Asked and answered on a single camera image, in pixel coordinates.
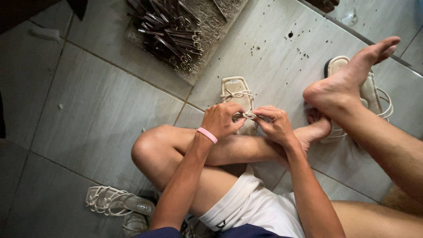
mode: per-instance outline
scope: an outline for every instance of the white shorts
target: white shorts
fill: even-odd
[[[250,166],[229,192],[199,218],[213,231],[251,224],[280,236],[304,238],[294,193],[276,195],[254,177]]]

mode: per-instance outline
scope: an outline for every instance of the pink wristband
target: pink wristband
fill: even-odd
[[[216,137],[213,134],[211,134],[208,130],[200,127],[200,128],[198,128],[197,131],[202,133],[203,135],[207,136],[214,144],[217,143]]]

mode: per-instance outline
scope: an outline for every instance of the leg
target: leg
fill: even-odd
[[[346,131],[411,197],[423,201],[423,142],[384,121],[360,102],[372,65],[392,55],[398,37],[389,37],[357,53],[347,67],[316,82],[304,99]]]
[[[330,122],[311,113],[312,125],[294,132],[302,142],[303,149],[325,137],[331,130]],[[150,129],[139,136],[132,148],[132,160],[139,170],[161,191],[182,161],[196,133],[168,125]],[[197,193],[190,213],[200,217],[210,210],[235,184],[237,177],[217,167],[232,163],[249,163],[263,160],[286,161],[280,146],[265,137],[229,136],[213,146],[200,177]]]
[[[332,201],[347,238],[421,237],[423,218],[380,205]]]

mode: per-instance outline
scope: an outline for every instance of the floor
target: floor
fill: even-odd
[[[91,212],[84,206],[85,193],[94,184],[133,193],[151,186],[130,158],[143,127],[197,128],[203,111],[220,102],[220,79],[238,75],[257,94],[256,107],[283,108],[294,128],[305,126],[305,87],[323,78],[327,59],[352,57],[366,46],[296,0],[250,0],[192,87],[123,38],[126,11],[121,0],[90,0],[79,21],[62,1],[0,35],[7,125],[7,140],[0,141],[0,234],[5,237],[122,237],[122,218]],[[402,23],[398,32],[404,39],[401,57],[421,64],[421,22],[398,19],[412,22]],[[59,29],[61,41],[29,36],[34,24]],[[291,31],[294,36],[284,39]],[[253,56],[252,46],[260,46]],[[421,138],[422,77],[393,59],[374,72],[377,86],[393,100],[391,123]],[[391,185],[348,137],[315,144],[309,161],[333,200],[378,203]],[[289,173],[278,164],[252,167],[275,193],[291,189]]]

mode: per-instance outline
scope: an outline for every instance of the hand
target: hand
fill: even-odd
[[[263,132],[273,141],[281,144],[284,148],[300,144],[294,135],[288,115],[285,111],[275,108],[274,106],[263,106],[254,109],[251,113],[257,115],[254,119],[260,125]],[[260,116],[267,116],[272,121],[266,122]]]
[[[245,122],[245,118],[232,121],[232,116],[237,113],[244,113],[245,110],[236,102],[226,102],[213,105],[206,109],[201,127],[208,130],[218,140],[237,132]]]

